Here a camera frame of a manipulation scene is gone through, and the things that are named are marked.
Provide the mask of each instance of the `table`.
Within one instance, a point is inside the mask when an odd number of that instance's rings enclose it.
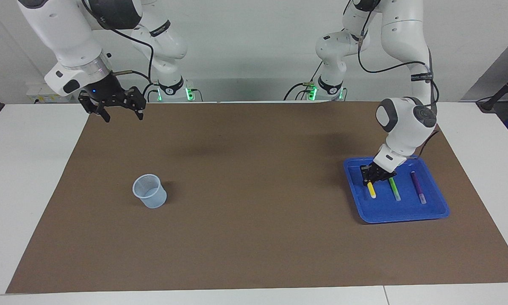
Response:
[[[6,291],[86,122],[78,105],[9,105],[0,114],[0,294]],[[508,243],[508,131],[473,104],[440,103],[439,124]],[[155,291],[0,296],[6,303],[508,304],[508,284]]]

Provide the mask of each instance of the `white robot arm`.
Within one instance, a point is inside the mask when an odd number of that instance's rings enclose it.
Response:
[[[169,33],[167,18],[143,11],[149,10],[157,2],[159,0],[18,0],[18,5],[28,23],[58,60],[45,76],[47,84],[60,95],[68,95],[82,88],[79,102],[85,110],[99,114],[109,122],[110,116],[104,107],[129,108],[134,110],[139,119],[143,119],[146,100],[137,87],[122,89],[116,75],[112,73],[102,46],[92,35],[83,10],[88,10],[106,29],[135,29],[143,22],[145,28],[150,29],[150,36],[154,37],[147,37],[146,40],[153,45],[155,51],[165,48],[161,45],[170,42],[174,45],[166,47],[180,49],[178,52],[184,57],[186,45],[176,34]],[[164,78],[160,83],[165,84],[173,79],[167,78],[169,73],[165,62],[156,60],[155,68],[158,76]],[[176,75],[176,65],[174,70],[173,74]]]
[[[318,98],[333,100],[339,95],[346,73],[343,58],[355,54],[360,58],[358,53],[370,44],[368,27],[376,14],[383,16],[384,50],[411,71],[413,96],[384,99],[378,107],[376,119],[388,137],[374,162],[364,169],[365,184],[395,176],[395,169],[436,126],[435,85],[423,34],[423,12],[423,0],[350,0],[343,15],[344,30],[322,37],[316,45],[316,53],[324,62],[318,78]]]
[[[150,44],[154,49],[153,67],[157,71],[158,85],[164,102],[187,102],[194,97],[178,70],[177,60],[186,56],[186,41],[174,31],[165,16],[161,0],[142,0],[143,18],[133,30],[131,37]],[[149,47],[133,43],[147,58],[151,57]]]

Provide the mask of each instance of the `brown paper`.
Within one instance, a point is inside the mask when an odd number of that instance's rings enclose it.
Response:
[[[90,116],[8,293],[508,282],[508,246],[444,136],[451,215],[368,225],[343,173],[378,103],[149,105]],[[157,210],[140,175],[169,193]]]

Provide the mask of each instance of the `plastic cup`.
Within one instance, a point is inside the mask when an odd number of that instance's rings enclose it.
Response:
[[[133,183],[133,194],[141,199],[147,208],[159,208],[167,200],[167,192],[161,186],[158,176],[147,174]]]

